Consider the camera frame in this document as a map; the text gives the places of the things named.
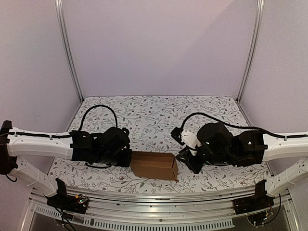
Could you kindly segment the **brown cardboard box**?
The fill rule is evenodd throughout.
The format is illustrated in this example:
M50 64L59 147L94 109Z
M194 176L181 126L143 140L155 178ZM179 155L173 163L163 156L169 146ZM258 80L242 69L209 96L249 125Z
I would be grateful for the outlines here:
M177 180L179 172L172 153L133 152L130 168L136 177L156 180Z

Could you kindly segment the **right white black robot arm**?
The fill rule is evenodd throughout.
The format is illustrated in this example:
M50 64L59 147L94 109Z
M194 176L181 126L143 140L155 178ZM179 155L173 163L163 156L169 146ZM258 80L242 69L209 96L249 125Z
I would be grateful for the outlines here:
M197 134L183 127L174 128L172 138L184 146L176 158L193 173L200 173L204 165L248 167L274 159L299 160L277 176L255 185L255 195L249 206L259 210L291 185L308 176L308 136L306 134L271 134L260 128L244 128L233 136L221 122L202 126Z

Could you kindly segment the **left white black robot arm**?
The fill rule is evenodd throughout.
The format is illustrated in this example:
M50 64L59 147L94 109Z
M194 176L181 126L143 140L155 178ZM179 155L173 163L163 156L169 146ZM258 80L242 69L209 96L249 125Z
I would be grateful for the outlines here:
M0 128L0 173L22 180L43 193L61 208L71 205L66 186L60 179L50 179L29 164L25 156L48 156L107 167L129 167L132 150L129 131L111 127L104 133L80 129L63 133L42 134L14 128L5 120Z

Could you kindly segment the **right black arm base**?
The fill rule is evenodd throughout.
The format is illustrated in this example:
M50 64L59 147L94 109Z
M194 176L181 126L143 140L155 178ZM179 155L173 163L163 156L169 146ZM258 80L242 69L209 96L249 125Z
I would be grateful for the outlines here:
M265 188L266 180L262 180L255 185L255 193L252 196L234 199L233 210L235 214L244 214L274 205L274 197L267 195Z

